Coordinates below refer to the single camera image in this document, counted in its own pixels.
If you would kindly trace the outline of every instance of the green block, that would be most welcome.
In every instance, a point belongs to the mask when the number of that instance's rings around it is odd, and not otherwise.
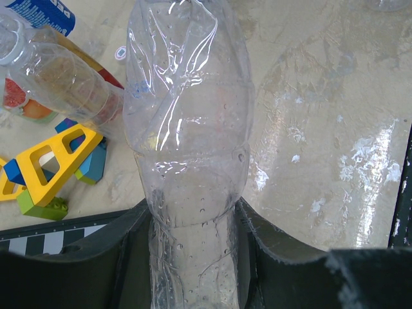
[[[68,212],[66,201],[62,198],[54,197],[45,207],[34,205],[28,190],[24,190],[17,197],[17,202],[21,213],[25,216],[58,221],[63,219]]]
[[[84,176],[80,169],[77,169],[77,171],[75,171],[75,176],[78,180],[80,180],[81,182],[84,182],[88,185],[95,185],[97,183],[95,180]]]

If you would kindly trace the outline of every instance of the black and white striped board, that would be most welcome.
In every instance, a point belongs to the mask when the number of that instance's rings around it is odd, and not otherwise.
[[[62,247],[101,229],[126,211],[0,231],[0,250],[24,256],[58,254]]]

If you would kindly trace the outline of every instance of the black strip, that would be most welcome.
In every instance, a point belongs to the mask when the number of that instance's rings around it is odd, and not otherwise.
[[[84,229],[79,230],[66,230],[64,231],[63,247],[78,241],[84,237]]]
[[[32,236],[27,238],[26,255],[36,256],[43,253],[44,235]]]
[[[0,250],[4,249],[8,251],[8,247],[10,246],[10,240],[0,241]]]
[[[398,190],[398,199],[393,215],[391,234],[389,235],[388,247],[407,247],[411,243],[408,225],[411,225],[409,219],[412,219],[412,128],[407,143],[404,169],[400,178]]]
[[[13,239],[17,237],[33,236],[36,232],[38,234],[47,234],[51,232],[58,232],[61,230],[79,229],[84,227],[92,227],[94,225],[108,224],[112,222],[114,219],[117,219],[121,215],[125,214],[127,211],[128,210],[114,211],[105,214],[86,216],[82,218],[68,219],[63,221],[30,225],[28,227],[19,227],[16,229],[3,230],[0,231],[0,239]]]

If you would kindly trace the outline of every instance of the plastic bottle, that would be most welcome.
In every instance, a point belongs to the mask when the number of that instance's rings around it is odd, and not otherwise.
[[[127,34],[126,135],[153,222],[152,309],[239,308],[234,204],[254,87],[226,0],[138,0]]]
[[[80,46],[82,50],[98,57],[104,44],[90,27],[60,0],[0,0],[0,14],[11,15],[27,28],[43,28],[48,25]]]
[[[409,6],[411,0],[365,0],[366,4],[377,11],[393,12]]]
[[[65,47],[28,42],[0,25],[0,65],[44,106],[111,138],[122,138],[123,91]]]

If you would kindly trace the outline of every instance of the yellow block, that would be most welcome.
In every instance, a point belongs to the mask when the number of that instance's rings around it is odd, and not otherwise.
[[[7,163],[6,160],[0,158],[0,172]],[[14,187],[17,186],[17,190],[13,193]],[[11,201],[15,200],[18,195],[20,195],[26,187],[22,185],[16,185],[14,182],[9,182],[7,179],[6,172],[3,171],[0,176],[0,201]]]
[[[69,143],[81,135],[86,136],[83,143],[72,152]],[[15,159],[33,204],[47,206],[102,139],[101,134],[77,124],[17,155]],[[53,151],[60,169],[47,182],[39,159],[50,151]]]

